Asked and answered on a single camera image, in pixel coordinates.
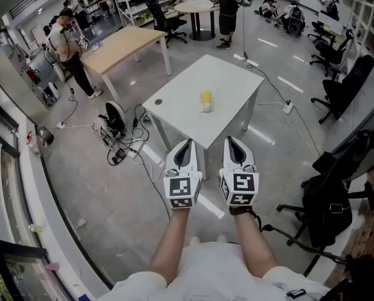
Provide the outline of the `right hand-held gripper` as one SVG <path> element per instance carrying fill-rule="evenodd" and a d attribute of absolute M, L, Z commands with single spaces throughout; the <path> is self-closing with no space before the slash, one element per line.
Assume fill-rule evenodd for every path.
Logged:
<path fill-rule="evenodd" d="M 224 168 L 219 170 L 220 187 L 226 204 L 252 206 L 259 191 L 259 173 L 254 166 L 252 150 L 241 140 L 227 136 L 222 162 Z"/>

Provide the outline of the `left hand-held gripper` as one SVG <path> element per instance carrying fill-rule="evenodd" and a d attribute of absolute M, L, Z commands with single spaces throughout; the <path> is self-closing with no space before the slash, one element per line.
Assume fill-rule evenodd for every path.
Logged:
<path fill-rule="evenodd" d="M 173 210 L 196 205 L 202 185 L 198 166 L 196 145 L 192 139 L 179 142 L 167 155 L 163 181 L 165 197 Z"/>

